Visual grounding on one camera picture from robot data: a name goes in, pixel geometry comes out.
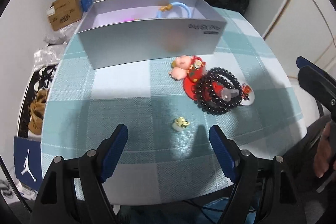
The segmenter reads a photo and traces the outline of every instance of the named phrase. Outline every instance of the open box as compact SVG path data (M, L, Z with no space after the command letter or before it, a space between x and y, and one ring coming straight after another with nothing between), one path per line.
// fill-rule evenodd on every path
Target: open box
M155 18L158 9L173 7ZM83 19L78 36L94 69L180 55L212 54L226 21L204 0L101 0Z

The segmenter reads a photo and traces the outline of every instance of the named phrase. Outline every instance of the black bracelet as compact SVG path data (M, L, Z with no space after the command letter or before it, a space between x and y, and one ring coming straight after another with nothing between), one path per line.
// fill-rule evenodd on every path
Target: black bracelet
M227 102L215 93L212 82L218 82L227 89L236 89L239 91L239 95ZM213 68L202 76L195 84L194 93L198 107L212 115L221 115L236 108L243 99L242 86L237 78L223 68ZM205 93L208 93L211 100L206 100Z

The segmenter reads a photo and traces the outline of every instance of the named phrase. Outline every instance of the white logo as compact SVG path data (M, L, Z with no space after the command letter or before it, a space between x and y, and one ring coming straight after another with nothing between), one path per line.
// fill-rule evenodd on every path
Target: white logo
M23 165L24 169L21 172L21 175L23 175L25 172L28 172L29 175L31 175L31 177L33 178L34 182L36 182L36 178L34 178L33 174L31 173L31 171L29 170L29 165L28 165L28 157L29 157L29 149L27 149L27 157L25 160L25 163Z

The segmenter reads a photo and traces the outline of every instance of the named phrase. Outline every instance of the brown shoe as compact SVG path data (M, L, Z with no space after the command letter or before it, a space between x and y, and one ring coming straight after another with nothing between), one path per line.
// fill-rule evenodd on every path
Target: brown shoe
M31 120L28 124L28 128L36 135L41 135L42 133L42 124L47 97L48 90L39 90L35 100L30 104Z

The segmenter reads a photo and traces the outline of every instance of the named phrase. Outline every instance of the checkered tablecloth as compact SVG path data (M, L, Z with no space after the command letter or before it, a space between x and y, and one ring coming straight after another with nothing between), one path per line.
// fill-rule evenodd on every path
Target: checkered tablecloth
M183 200L224 188L209 143L218 124L241 149L257 157L281 155L306 133L293 88L256 30L237 12L215 8L228 22L207 68L223 67L255 92L251 106L221 115L204 113L168 75L173 58L93 70L78 35L69 43L49 94L42 131L42 171L56 155L82 156L110 137L119 123L129 137L116 170L104 184L112 204ZM171 124L185 117L190 126ZM75 181L78 198L83 198Z

